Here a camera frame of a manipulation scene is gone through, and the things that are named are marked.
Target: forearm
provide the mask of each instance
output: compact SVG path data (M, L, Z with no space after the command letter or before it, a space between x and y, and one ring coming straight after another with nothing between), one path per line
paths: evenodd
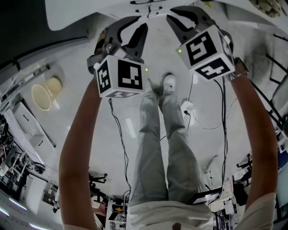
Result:
M59 176L88 175L92 138L101 98L93 79L83 96L60 157Z
M277 156L272 122L250 80L243 75L231 83L243 112L253 158Z
M270 117L247 76L232 80L252 150L252 180L246 209L277 189L277 140Z

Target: paper cup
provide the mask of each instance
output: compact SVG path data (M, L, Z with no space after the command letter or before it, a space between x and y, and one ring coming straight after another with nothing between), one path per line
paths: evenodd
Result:
M32 99L39 109L48 111L61 90L62 83L60 79L51 77L43 84L35 84L32 86Z

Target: gray pants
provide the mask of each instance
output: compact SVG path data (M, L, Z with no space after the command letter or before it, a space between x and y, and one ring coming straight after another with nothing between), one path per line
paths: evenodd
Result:
M164 200L187 203L194 194L204 191L202 171L188 145L188 132L177 96L163 95L159 107L169 144L168 189L160 146L158 101L153 92L148 92L143 94L140 106L139 149L129 206Z

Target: white sneaker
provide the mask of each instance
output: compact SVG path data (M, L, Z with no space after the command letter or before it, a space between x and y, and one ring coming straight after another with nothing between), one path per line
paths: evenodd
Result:
M147 85L146 85L146 90L145 90L145 93L148 93L148 92L153 92L150 78L148 78Z
M163 94L175 92L176 78L173 74L166 75L163 81Z

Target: person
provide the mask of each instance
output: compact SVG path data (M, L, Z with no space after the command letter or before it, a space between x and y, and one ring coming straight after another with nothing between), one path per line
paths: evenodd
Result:
M236 71L242 72L241 68L236 65ZM243 112L253 159L246 211L236 230L272 229L277 187L274 128L247 75L240 74L231 84ZM139 150L127 215L129 227L134 230L212 229L208 205L187 204L204 186L201 169L188 145L188 132L175 86L175 76L167 74L161 95L154 92L149 82L143 94ZM93 79L80 103L60 157L60 202L65 230L97 229L90 201L88 168L100 103L97 80ZM163 113L169 144L168 188L160 147L158 106Z

